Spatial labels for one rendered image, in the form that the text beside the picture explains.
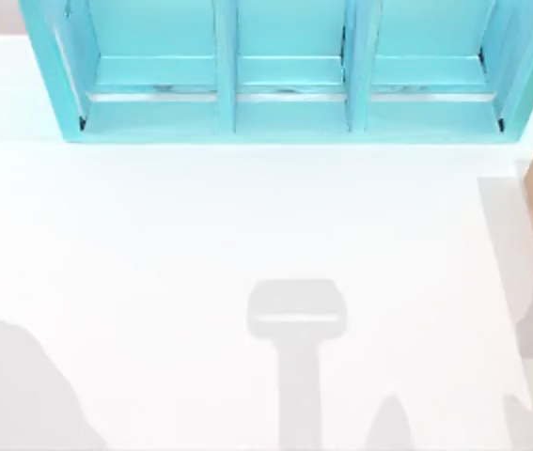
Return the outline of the light blue rack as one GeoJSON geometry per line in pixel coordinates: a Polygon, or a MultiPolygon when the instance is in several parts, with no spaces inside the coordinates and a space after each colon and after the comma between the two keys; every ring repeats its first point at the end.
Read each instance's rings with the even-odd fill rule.
{"type": "Polygon", "coordinates": [[[19,0],[72,143],[504,143],[533,0],[19,0]]]}

